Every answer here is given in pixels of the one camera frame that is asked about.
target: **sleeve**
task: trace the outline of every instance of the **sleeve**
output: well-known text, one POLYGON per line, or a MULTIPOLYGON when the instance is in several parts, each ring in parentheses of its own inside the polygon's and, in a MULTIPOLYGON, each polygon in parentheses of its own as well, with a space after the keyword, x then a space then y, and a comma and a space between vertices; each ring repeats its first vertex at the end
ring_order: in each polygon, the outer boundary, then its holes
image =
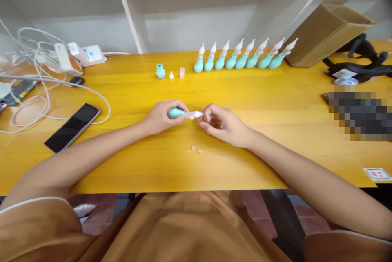
POLYGON ((95 237, 68 202, 45 197, 0 212, 0 261, 77 261, 95 237))
POLYGON ((360 233, 336 230, 316 233, 303 241, 307 262, 392 261, 392 242, 360 233))

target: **person's left hand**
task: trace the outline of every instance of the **person's left hand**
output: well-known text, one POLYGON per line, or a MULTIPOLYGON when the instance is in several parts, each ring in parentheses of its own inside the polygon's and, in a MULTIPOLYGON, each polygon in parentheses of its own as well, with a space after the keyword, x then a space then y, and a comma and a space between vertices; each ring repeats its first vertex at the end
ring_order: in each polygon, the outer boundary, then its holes
POLYGON ((151 112, 141 122, 145 125, 149 134, 158 134, 170 127, 181 125, 187 117, 186 114, 182 114, 174 119, 169 119, 167 116, 167 112, 174 107, 189 112, 186 105, 180 100, 161 101, 155 104, 151 112))

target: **cardboard box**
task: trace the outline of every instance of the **cardboard box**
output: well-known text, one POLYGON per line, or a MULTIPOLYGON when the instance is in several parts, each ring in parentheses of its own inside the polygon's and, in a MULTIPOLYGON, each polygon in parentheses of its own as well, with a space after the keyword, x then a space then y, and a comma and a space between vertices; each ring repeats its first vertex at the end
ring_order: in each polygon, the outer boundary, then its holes
POLYGON ((367 30, 374 22, 346 7, 348 0, 323 0, 287 39, 282 48, 299 37, 286 61, 310 68, 367 30))

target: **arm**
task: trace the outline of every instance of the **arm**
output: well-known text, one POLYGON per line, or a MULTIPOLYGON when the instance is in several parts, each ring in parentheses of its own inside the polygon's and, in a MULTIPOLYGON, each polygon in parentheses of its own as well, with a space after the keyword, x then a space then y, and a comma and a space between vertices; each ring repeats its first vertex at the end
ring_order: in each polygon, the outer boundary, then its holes
POLYGON ((188 111, 179 100, 159 102, 141 122, 78 143, 39 163, 18 181, 0 210, 37 197, 66 198, 79 180, 111 155, 139 139, 180 125, 186 115, 169 119, 167 112, 173 107, 188 111))
POLYGON ((366 235, 392 239, 392 212, 328 169, 247 127, 231 110, 209 105, 199 118, 205 131, 247 148, 276 171, 326 220, 366 235))

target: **hand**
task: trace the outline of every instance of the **hand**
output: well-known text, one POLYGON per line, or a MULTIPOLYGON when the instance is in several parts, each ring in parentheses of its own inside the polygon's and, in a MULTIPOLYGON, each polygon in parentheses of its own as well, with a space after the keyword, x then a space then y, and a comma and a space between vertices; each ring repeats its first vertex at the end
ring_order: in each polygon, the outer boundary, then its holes
POLYGON ((203 113, 204 115, 199 118, 199 124, 206 133, 233 146, 241 148, 248 146, 252 129, 246 126, 233 111, 209 104, 204 108, 203 113))
POLYGON ((146 118, 142 120, 142 124, 145 125, 148 134, 158 134, 166 129, 181 125, 184 119, 187 117, 186 114, 182 114, 174 119, 169 119, 167 112, 172 108, 177 107, 185 112, 189 112, 186 105, 180 100, 170 100, 157 102, 152 108, 151 112, 146 118))

